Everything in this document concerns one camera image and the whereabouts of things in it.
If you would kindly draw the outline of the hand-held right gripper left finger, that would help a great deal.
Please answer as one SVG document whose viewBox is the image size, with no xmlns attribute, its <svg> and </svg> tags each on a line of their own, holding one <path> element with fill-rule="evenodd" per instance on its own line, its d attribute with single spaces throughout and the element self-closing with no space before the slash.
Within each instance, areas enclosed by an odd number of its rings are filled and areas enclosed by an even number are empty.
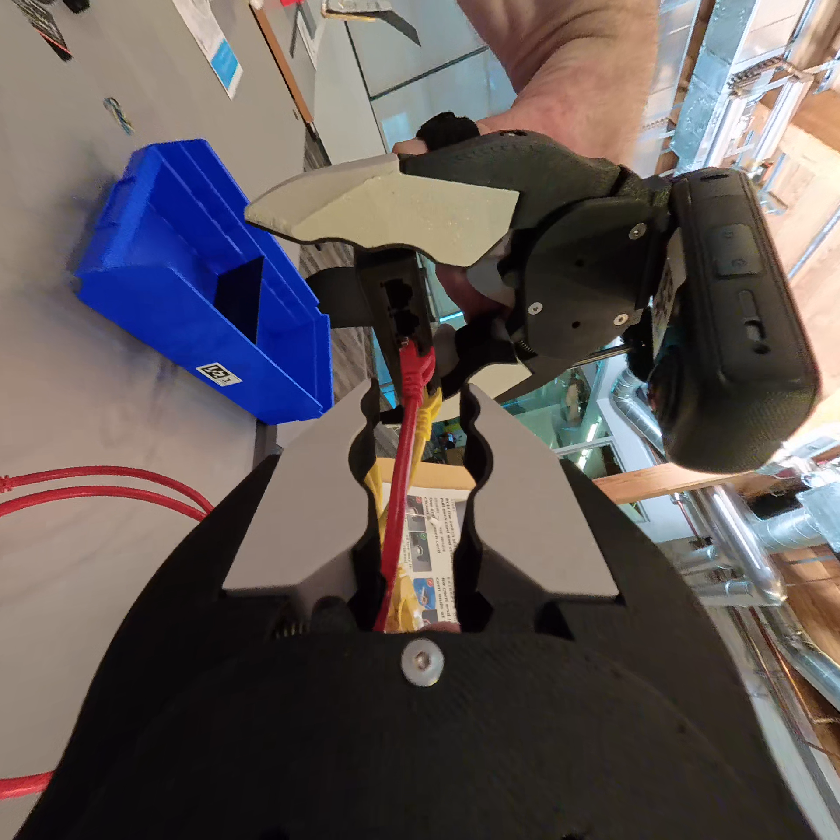
<svg viewBox="0 0 840 840">
<path fill-rule="evenodd" d="M 377 380 L 367 379 L 285 447 L 224 581 L 229 595 L 285 595 L 299 611 L 350 602 L 380 579 Z"/>
</svg>

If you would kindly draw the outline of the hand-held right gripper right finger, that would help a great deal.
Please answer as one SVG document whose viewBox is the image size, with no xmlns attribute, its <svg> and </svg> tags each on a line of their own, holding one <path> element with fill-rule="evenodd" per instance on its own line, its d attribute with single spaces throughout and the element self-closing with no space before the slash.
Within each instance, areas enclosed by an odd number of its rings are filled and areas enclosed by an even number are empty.
<svg viewBox="0 0 840 840">
<path fill-rule="evenodd" d="M 612 601 L 619 591 L 558 456 L 477 385 L 460 396 L 475 482 L 454 556 L 457 601 Z"/>
</svg>

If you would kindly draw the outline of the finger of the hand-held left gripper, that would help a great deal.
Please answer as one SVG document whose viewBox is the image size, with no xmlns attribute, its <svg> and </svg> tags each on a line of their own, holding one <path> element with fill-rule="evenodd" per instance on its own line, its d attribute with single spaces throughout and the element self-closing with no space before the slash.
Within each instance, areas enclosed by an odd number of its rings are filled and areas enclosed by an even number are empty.
<svg viewBox="0 0 840 840">
<path fill-rule="evenodd" d="M 302 245 L 412 249 L 470 267 L 507 236 L 519 194 L 403 173 L 395 154 L 297 175 L 245 208 L 245 221 Z"/>
<path fill-rule="evenodd" d="M 498 397 L 526 381 L 531 372 L 520 362 L 504 322 L 441 326 L 441 387 L 445 401 L 458 401 L 468 382 Z"/>
</svg>

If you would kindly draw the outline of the black ethernet switch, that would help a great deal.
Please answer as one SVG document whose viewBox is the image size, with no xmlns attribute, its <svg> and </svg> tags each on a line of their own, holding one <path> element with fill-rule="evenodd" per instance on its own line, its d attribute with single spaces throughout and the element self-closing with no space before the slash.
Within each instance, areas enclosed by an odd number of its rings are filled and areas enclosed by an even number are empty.
<svg viewBox="0 0 840 840">
<path fill-rule="evenodd" d="M 373 319 L 373 331 L 398 401 L 403 399 L 400 350 L 414 341 L 419 355 L 433 347 L 425 273 L 407 248 L 354 252 L 354 267 Z"/>
</svg>

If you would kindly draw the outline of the blue plastic bin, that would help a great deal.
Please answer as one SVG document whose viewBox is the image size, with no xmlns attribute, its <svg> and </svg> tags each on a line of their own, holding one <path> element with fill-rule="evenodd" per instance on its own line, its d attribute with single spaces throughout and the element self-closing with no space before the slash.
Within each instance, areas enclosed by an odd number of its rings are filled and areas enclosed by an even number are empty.
<svg viewBox="0 0 840 840">
<path fill-rule="evenodd" d="M 333 406 L 329 316 L 206 140 L 135 151 L 76 276 L 95 312 L 267 425 Z M 256 344 L 214 307 L 217 276 L 264 256 Z"/>
</svg>

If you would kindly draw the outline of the person's left hand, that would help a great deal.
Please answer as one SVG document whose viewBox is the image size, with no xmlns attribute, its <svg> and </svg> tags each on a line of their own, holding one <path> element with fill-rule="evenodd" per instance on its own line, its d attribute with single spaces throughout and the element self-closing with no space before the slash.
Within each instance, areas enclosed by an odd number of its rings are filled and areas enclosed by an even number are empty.
<svg viewBox="0 0 840 840">
<path fill-rule="evenodd" d="M 656 1 L 461 1 L 517 93 L 481 133 L 544 134 L 630 166 L 658 49 Z"/>
</svg>

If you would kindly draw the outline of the printed instruction sheet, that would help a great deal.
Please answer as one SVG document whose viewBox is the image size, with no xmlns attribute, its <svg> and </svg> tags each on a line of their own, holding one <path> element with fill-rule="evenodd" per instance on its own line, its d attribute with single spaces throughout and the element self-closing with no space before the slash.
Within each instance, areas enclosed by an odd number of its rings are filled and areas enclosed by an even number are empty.
<svg viewBox="0 0 840 840">
<path fill-rule="evenodd" d="M 402 554 L 385 619 L 389 634 L 457 623 L 454 555 L 467 490 L 412 487 L 406 497 Z"/>
</svg>

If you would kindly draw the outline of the black bin divider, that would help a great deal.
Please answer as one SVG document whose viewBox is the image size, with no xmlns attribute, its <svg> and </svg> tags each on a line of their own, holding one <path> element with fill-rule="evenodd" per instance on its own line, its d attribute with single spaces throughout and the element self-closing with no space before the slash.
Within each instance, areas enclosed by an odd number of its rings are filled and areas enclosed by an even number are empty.
<svg viewBox="0 0 840 840">
<path fill-rule="evenodd" d="M 257 343 L 265 258 L 259 256 L 217 276 L 213 306 L 252 344 Z"/>
</svg>

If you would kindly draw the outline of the white and blue paper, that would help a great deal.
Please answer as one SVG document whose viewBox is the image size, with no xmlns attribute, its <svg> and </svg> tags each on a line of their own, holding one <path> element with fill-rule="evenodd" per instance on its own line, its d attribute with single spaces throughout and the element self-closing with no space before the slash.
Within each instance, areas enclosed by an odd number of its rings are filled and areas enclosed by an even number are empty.
<svg viewBox="0 0 840 840">
<path fill-rule="evenodd" d="M 224 34 L 210 1 L 173 1 L 229 99 L 235 98 L 243 68 Z"/>
</svg>

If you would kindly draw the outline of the silver round duct pipe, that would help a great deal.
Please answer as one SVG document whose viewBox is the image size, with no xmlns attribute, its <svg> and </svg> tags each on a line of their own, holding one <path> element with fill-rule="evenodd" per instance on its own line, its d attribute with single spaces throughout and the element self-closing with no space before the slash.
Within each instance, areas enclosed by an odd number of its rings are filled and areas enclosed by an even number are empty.
<svg viewBox="0 0 840 840">
<path fill-rule="evenodd" d="M 747 604 L 782 606 L 787 600 L 783 577 L 755 534 L 740 495 L 727 484 L 690 490 L 687 497 L 721 552 L 749 583 Z"/>
</svg>

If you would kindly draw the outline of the metal air duct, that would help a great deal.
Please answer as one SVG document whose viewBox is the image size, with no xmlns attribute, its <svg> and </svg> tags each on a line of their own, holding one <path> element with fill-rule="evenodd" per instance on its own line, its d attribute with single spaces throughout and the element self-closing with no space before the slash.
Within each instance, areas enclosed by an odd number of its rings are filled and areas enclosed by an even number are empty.
<svg viewBox="0 0 840 840">
<path fill-rule="evenodd" d="M 719 167 L 733 148 L 747 100 L 739 73 L 782 56 L 805 2 L 720 1 L 711 11 L 670 149 L 682 175 Z"/>
</svg>

